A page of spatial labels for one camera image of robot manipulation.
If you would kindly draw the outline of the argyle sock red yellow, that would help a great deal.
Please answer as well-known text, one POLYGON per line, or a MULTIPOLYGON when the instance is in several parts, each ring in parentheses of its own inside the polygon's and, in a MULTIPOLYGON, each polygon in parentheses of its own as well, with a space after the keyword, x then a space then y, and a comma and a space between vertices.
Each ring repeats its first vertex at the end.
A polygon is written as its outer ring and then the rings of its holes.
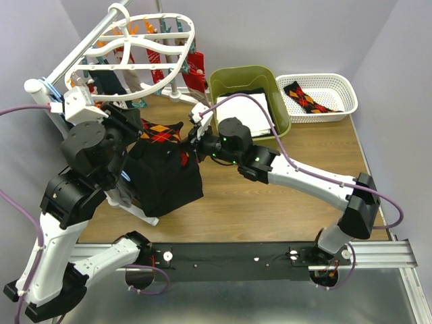
POLYGON ((297 81, 285 86, 284 93, 300 105, 307 114, 340 113, 318 104, 309 94, 305 93, 297 81))
POLYGON ((180 132, 184 126, 182 121, 163 125, 142 118, 141 122, 143 126, 141 139, 149 143, 153 149, 159 149, 164 157, 179 158, 180 165, 187 166, 190 155, 179 147, 182 141, 180 132))

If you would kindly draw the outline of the grey beige sock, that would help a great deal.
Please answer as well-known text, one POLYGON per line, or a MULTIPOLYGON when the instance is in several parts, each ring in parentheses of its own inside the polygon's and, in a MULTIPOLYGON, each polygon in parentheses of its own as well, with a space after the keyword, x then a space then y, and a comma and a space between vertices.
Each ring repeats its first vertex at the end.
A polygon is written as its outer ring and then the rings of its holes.
POLYGON ((128 86, 131 93, 139 92, 143 90, 143 88, 140 85, 140 79, 138 77, 138 74, 134 70, 123 70, 122 71, 124 80, 126 82, 126 85, 128 86))

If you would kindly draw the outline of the aluminium frame rail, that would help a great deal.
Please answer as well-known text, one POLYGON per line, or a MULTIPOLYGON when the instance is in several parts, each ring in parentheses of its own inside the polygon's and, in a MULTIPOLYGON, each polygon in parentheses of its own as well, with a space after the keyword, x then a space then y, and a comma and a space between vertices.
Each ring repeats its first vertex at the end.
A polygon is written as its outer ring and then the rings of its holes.
POLYGON ((152 296, 127 289, 126 270, 96 283, 66 323, 430 323, 408 241, 354 242, 308 281, 172 281, 152 296))

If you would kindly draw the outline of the red sock with grey toe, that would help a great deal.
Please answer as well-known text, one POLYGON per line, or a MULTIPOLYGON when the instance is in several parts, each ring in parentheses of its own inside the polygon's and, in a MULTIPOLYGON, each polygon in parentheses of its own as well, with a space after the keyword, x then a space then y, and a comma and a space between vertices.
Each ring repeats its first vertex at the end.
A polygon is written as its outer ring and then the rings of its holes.
POLYGON ((190 95, 203 105, 209 105, 204 54, 198 51, 189 53, 185 63, 188 65, 188 71, 182 72, 182 77, 190 95))

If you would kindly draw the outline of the white folded cloth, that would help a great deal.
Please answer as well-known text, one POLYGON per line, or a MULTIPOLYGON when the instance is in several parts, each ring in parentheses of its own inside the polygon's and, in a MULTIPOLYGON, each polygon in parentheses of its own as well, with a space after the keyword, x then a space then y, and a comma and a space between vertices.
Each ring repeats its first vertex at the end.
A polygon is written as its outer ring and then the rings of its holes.
POLYGON ((246 97, 236 97, 220 105, 215 110, 215 123, 218 126, 224 119, 235 117, 250 129, 253 138, 270 135, 271 128, 258 105, 246 97))

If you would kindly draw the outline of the white perforated basket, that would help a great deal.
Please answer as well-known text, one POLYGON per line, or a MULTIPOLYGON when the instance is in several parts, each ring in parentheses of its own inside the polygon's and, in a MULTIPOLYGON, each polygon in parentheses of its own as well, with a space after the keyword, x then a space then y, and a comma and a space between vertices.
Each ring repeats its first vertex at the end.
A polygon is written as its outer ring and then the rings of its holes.
POLYGON ((354 113, 358 100, 351 83, 334 73, 286 74, 276 77, 283 101, 292 122, 297 124, 339 122, 354 113), (307 113, 306 109, 285 88, 299 85, 312 101, 327 109, 326 112, 307 113))

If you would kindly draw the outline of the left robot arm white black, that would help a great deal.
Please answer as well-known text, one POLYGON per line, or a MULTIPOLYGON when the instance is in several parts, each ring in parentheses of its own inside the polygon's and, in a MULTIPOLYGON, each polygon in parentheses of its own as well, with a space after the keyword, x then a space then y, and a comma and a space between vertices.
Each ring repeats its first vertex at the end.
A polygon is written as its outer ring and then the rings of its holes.
POLYGON ((70 261, 97 207, 116 188, 127 147, 143 131, 137 109, 105 103, 101 112, 95 120, 76 124, 61 143, 67 167, 47 184, 35 223, 37 239, 23 274, 3 289, 18 314, 34 323, 64 317, 92 283, 121 267, 149 261, 151 244, 138 232, 121 236, 90 258, 70 261))

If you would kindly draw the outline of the black garment pile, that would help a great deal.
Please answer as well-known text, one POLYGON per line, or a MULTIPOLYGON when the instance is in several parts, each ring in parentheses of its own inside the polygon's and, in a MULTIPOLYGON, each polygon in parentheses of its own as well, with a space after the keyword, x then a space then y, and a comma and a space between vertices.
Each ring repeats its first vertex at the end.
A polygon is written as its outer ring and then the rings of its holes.
POLYGON ((203 197, 203 182, 193 155, 174 142, 138 140, 124 171, 148 217, 162 217, 203 197))

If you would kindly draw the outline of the white drying rack stand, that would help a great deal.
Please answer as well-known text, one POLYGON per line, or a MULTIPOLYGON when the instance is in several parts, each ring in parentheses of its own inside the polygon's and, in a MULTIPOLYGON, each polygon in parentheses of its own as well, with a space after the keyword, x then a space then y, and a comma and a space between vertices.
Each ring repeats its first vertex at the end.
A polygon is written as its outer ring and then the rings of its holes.
MULTIPOLYGON (((120 1, 124 5, 129 4, 128 1, 120 1)), ((98 27, 102 22, 104 22, 107 18, 113 18, 114 15, 109 13, 97 24, 98 27)), ((75 49, 51 72, 51 74, 46 78, 41 79, 29 79, 24 83, 24 89, 27 93, 29 93, 32 98, 38 104, 51 104, 51 103, 59 103, 63 98, 62 95, 55 89, 55 83, 60 79, 63 79, 61 75, 62 72, 65 71, 68 61, 73 57, 76 53, 77 48, 80 46, 80 43, 75 47, 75 49)), ((167 97, 173 102, 182 101, 185 103, 196 104, 198 101, 191 96, 181 93, 179 90, 174 87, 167 89, 166 87, 163 89, 163 92, 158 92, 160 95, 167 97)), ((59 128, 62 134, 66 133, 66 124, 69 123, 65 120, 64 117, 64 107, 60 107, 58 110, 50 113, 50 118, 54 122, 54 124, 59 128)))

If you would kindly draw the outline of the white round sock hanger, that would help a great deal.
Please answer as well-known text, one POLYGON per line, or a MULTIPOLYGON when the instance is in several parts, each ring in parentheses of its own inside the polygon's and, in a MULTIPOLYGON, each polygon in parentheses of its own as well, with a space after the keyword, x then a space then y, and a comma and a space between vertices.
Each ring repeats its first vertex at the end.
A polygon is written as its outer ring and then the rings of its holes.
POLYGON ((94 94, 95 101, 132 101, 163 92, 182 73, 195 46, 195 25, 180 13, 144 13, 131 15, 122 3, 112 3, 107 18, 80 43, 62 72, 67 89, 78 84, 78 76, 90 76, 91 70, 111 70, 122 75, 134 70, 144 79, 143 90, 127 94, 94 94))

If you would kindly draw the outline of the green plastic bin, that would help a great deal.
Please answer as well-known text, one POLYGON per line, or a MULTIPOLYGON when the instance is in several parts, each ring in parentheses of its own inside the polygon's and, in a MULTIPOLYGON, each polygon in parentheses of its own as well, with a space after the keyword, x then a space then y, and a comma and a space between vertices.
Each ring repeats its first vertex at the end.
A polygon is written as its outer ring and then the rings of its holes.
POLYGON ((225 67, 209 77, 211 101, 236 93, 248 95, 263 93, 269 115, 277 135, 285 136, 291 128, 291 119, 271 70, 261 65, 225 67))

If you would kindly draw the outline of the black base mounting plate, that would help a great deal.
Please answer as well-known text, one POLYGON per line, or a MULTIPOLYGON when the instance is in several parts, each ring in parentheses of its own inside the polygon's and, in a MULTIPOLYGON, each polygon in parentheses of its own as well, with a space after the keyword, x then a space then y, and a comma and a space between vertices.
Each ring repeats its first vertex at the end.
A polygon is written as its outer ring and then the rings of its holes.
POLYGON ((331 259, 349 265, 345 249, 333 256, 311 241, 165 242, 146 246, 138 262, 163 269, 172 281, 308 281, 313 267, 328 269, 331 259))

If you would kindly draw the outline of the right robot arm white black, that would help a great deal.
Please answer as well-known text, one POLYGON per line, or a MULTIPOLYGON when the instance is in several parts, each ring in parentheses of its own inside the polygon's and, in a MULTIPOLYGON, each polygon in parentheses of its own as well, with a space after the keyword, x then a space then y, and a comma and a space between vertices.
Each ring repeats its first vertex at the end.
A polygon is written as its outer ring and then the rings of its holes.
POLYGON ((250 181, 293 188, 342 211, 336 222, 317 234, 310 248, 314 262, 324 265, 349 241, 371 237, 380 199, 369 174, 354 178, 297 161, 289 163, 280 151, 254 144, 249 128, 234 117, 219 124, 218 135, 201 116, 191 117, 190 122, 192 129, 182 144, 193 149, 199 161, 206 157, 222 160, 235 165, 250 181))

